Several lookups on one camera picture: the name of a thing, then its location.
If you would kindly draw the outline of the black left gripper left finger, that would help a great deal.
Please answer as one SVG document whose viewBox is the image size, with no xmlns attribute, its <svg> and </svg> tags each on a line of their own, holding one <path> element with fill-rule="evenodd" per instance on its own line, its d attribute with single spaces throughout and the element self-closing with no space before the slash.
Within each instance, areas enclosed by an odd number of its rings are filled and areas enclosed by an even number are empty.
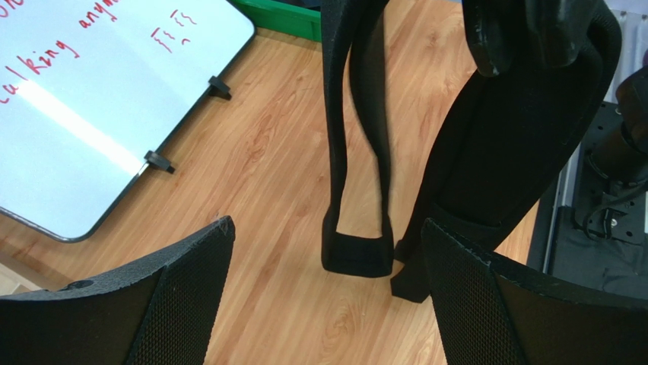
<svg viewBox="0 0 648 365">
<path fill-rule="evenodd" d="M 236 228 L 224 216 L 60 290 L 1 298 L 3 364 L 202 364 Z"/>
</svg>

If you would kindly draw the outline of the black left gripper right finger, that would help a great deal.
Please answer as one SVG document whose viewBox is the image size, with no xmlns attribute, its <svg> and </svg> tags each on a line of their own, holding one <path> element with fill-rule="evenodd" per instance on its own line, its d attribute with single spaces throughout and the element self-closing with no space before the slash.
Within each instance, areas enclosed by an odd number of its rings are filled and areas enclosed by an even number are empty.
<svg viewBox="0 0 648 365">
<path fill-rule="evenodd" d="M 647 302 L 543 274 L 429 219 L 430 296 L 450 364 L 645 364 Z"/>
</svg>

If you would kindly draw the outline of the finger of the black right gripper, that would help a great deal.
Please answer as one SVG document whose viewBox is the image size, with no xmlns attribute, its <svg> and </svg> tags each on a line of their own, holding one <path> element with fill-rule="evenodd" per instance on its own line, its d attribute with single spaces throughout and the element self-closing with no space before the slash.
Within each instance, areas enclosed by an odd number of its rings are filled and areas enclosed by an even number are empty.
<svg viewBox="0 0 648 365">
<path fill-rule="evenodd" d="M 577 59 L 596 6 L 596 1 L 464 1 L 465 38 L 485 77 L 507 72 L 523 50 L 543 68 L 561 68 Z"/>
</svg>

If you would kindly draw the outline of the black tie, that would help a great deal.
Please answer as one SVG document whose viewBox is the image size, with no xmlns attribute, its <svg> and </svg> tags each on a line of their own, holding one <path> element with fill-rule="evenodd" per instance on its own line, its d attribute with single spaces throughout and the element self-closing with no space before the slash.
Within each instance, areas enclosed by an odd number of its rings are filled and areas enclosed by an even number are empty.
<svg viewBox="0 0 648 365">
<path fill-rule="evenodd" d="M 393 295 L 423 302 L 421 231 L 432 218 L 487 250 L 496 249 L 551 185 L 589 128 L 614 73 L 610 56 L 587 51 L 565 71 L 529 61 L 485 77 L 476 69 L 453 102 L 427 160 L 403 238 L 389 218 L 392 179 L 386 115 L 384 1 L 324 1 L 321 5 L 323 90 L 331 198 L 322 223 L 325 270 L 365 278 L 390 277 Z M 348 171 L 343 82 L 376 157 L 381 234 L 337 231 Z"/>
</svg>

